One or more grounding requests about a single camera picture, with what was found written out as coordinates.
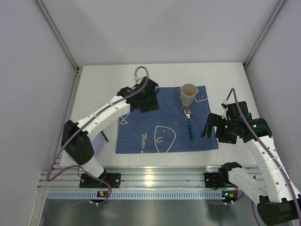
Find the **blue fish placemat cloth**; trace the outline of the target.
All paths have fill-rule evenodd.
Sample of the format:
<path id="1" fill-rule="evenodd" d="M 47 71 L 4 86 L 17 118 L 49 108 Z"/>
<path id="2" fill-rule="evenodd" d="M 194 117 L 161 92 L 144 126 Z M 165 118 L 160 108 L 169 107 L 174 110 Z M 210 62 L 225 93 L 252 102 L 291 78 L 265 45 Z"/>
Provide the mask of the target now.
<path id="1" fill-rule="evenodd" d="M 218 149 L 215 132 L 202 138 L 210 107 L 205 86 L 199 86 L 189 106 L 192 130 L 189 131 L 180 87 L 161 88 L 159 109 L 141 113 L 134 110 L 119 119 L 117 154 L 178 153 Z"/>

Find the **spoon with teal handle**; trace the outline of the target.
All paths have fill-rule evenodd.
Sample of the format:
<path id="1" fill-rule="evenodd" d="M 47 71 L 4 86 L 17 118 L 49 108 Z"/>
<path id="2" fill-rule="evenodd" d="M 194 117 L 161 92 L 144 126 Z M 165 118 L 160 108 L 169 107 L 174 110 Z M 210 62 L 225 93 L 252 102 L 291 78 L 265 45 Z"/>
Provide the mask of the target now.
<path id="1" fill-rule="evenodd" d="M 192 123 L 190 121 L 191 110 L 189 108 L 185 108 L 184 114 L 185 114 L 187 122 L 188 122 L 190 141 L 192 142 L 194 140 L 194 138 L 193 138 L 193 131 L 192 131 Z"/>

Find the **beige paper cup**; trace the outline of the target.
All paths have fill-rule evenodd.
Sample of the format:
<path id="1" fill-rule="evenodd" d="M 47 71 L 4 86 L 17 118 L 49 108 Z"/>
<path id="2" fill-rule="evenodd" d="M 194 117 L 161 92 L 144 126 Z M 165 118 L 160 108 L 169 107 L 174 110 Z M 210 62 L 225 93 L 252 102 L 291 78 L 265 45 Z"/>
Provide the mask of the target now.
<path id="1" fill-rule="evenodd" d="M 181 87 L 180 93 L 181 104 L 185 107 L 189 107 L 192 104 L 197 92 L 198 89 L 195 85 L 190 83 L 184 84 Z"/>

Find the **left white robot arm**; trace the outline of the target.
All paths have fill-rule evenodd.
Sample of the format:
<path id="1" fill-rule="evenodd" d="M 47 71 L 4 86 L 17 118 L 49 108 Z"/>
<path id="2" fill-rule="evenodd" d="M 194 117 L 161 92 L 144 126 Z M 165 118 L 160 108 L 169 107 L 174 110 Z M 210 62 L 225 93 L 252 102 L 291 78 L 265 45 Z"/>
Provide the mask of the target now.
<path id="1" fill-rule="evenodd" d="M 158 84 L 143 77 L 140 84 L 122 88 L 109 103 L 89 116 L 64 125 L 62 149 L 92 178 L 104 180 L 106 171 L 95 157 L 92 141 L 107 126 L 134 109 L 158 109 Z"/>

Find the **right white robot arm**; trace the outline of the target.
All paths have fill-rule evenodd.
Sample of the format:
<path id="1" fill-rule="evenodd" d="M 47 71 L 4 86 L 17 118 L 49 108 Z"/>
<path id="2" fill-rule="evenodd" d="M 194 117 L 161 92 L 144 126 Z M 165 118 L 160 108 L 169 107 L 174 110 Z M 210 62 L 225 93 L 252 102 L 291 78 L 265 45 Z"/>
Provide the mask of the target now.
<path id="1" fill-rule="evenodd" d="M 210 113 L 201 137 L 210 138 L 213 127 L 218 142 L 235 144 L 243 140 L 261 172 L 265 186 L 257 182 L 237 162 L 227 162 L 218 169 L 225 185 L 242 190 L 257 207 L 268 226 L 301 218 L 301 193 L 291 182 L 277 153 L 272 132 L 263 118 L 253 119 L 245 101 L 222 104 L 223 115 Z"/>

